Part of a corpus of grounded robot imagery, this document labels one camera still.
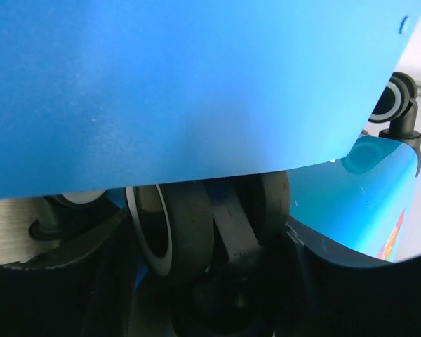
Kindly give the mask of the blue suitcase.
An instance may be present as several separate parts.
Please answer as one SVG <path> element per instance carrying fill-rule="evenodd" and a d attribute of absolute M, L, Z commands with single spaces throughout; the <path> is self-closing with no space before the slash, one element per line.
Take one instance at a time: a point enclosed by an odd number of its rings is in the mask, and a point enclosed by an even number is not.
<path fill-rule="evenodd" d="M 284 336 L 286 273 L 293 268 L 286 226 L 304 225 L 393 263 L 420 173 L 416 117 L 417 84 L 395 72 L 370 116 L 389 127 L 359 136 L 344 158 L 291 171 L 37 197 L 29 236 L 43 254 L 124 210 L 133 232 L 127 336 Z"/>

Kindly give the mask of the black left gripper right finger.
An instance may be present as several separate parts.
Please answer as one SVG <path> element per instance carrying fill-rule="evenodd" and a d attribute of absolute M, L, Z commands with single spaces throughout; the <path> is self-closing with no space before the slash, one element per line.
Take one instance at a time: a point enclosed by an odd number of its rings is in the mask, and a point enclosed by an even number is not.
<path fill-rule="evenodd" d="M 283 238 L 285 336 L 421 336 L 421 256 L 388 263 L 301 224 Z"/>

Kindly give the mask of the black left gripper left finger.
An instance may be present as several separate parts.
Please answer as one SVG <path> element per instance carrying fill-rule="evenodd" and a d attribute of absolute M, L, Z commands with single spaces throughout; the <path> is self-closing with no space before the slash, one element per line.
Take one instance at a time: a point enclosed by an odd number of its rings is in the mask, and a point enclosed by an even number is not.
<path fill-rule="evenodd" d="M 127 336 L 133 292 L 128 213 L 26 263 L 0 265 L 0 336 Z"/>

